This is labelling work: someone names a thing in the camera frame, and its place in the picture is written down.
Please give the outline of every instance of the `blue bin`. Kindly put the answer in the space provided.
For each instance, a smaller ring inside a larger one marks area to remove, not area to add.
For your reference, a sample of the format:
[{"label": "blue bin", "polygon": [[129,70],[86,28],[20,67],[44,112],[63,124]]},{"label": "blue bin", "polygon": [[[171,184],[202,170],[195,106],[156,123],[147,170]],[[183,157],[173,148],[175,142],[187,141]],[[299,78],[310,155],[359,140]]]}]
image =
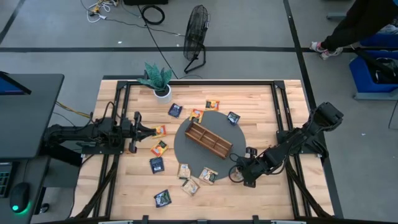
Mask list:
[{"label": "blue bin", "polygon": [[398,47],[398,35],[375,34],[360,43],[365,47]]},{"label": "blue bin", "polygon": [[[378,50],[367,50],[374,58],[386,57],[398,59],[398,52],[386,52]],[[389,93],[398,88],[398,84],[376,84],[372,80],[371,73],[363,58],[357,57],[349,64],[353,74],[358,93]]]}]

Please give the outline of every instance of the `gray circular platform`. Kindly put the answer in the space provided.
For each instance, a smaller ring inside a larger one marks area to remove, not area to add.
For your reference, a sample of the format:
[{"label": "gray circular platform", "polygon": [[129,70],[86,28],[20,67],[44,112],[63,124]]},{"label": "gray circular platform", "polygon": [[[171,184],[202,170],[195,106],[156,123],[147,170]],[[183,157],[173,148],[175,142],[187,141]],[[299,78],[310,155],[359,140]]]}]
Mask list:
[{"label": "gray circular platform", "polygon": [[[227,177],[230,168],[235,165],[229,159],[229,154],[226,159],[222,159],[185,137],[185,130],[190,123],[191,121],[186,119],[175,134],[174,151],[178,162],[189,164],[191,175],[194,177],[199,177],[204,167],[217,171],[217,179]],[[225,114],[216,111],[205,111],[200,124],[232,143],[233,147],[230,153],[236,153],[240,156],[245,154],[246,140],[244,134],[238,124],[233,126],[228,122]]]}]

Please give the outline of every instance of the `gray floor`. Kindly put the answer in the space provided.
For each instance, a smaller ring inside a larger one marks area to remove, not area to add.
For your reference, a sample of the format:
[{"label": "gray floor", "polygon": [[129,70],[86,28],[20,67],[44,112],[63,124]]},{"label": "gray floor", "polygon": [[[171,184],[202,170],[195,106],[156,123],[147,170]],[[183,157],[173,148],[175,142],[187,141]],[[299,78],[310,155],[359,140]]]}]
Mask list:
[{"label": "gray floor", "polygon": [[[86,6],[94,0],[83,0]],[[336,22],[330,11],[345,11],[352,1],[289,0],[300,43],[330,34]],[[18,0],[0,1],[0,29]],[[161,6],[165,22],[157,29],[184,33],[190,11],[203,4],[211,13],[206,46],[293,47],[282,0],[170,0]],[[126,6],[137,12],[136,7]],[[122,8],[106,14],[111,19],[143,25]],[[157,17],[148,11],[148,17]],[[154,37],[162,47],[183,45],[183,38],[161,32]],[[90,24],[79,0],[26,0],[1,43],[3,47],[154,47],[147,30],[110,21]],[[187,64],[181,52],[164,52],[177,75]],[[387,128],[394,107],[388,101],[355,101],[356,88],[348,68],[355,55],[327,61],[305,53],[308,74],[317,103],[332,102],[345,114],[343,124],[326,134],[332,169],[345,218],[398,222],[398,132]],[[59,101],[80,111],[95,107],[103,75],[142,74],[144,62],[166,67],[158,52],[0,53],[0,70],[9,73],[62,73]],[[203,78],[301,79],[299,63],[291,52],[208,52],[207,64],[193,72]],[[75,124],[85,119],[57,109]],[[54,115],[51,124],[67,125]],[[392,122],[398,128],[398,116]],[[65,166],[53,162],[54,166]],[[73,186],[76,175],[66,184]],[[52,207],[34,217],[34,223],[67,217],[73,188],[48,189],[45,201]]]}]

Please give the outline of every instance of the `keyboard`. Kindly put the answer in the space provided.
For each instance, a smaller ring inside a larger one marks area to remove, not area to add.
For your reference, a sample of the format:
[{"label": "keyboard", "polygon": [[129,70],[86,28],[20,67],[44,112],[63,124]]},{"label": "keyboard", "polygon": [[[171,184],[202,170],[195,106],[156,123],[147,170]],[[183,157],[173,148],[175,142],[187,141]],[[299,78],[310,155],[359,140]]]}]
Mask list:
[{"label": "keyboard", "polygon": [[8,197],[16,167],[16,162],[0,162],[0,198]]}]

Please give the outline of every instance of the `floor fan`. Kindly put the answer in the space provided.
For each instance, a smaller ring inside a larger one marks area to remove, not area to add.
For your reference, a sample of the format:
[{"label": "floor fan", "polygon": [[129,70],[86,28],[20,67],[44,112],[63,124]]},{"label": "floor fan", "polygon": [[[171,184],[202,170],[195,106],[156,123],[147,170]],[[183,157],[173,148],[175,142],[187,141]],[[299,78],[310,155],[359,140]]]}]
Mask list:
[{"label": "floor fan", "polygon": [[[184,70],[185,73],[191,72],[206,64],[206,47],[203,45],[203,42],[205,41],[208,25],[207,9],[202,5],[195,6],[189,18],[187,31],[185,33],[184,57],[190,61]],[[194,68],[189,68],[195,60],[198,60],[198,56],[202,50],[203,63]]]}]

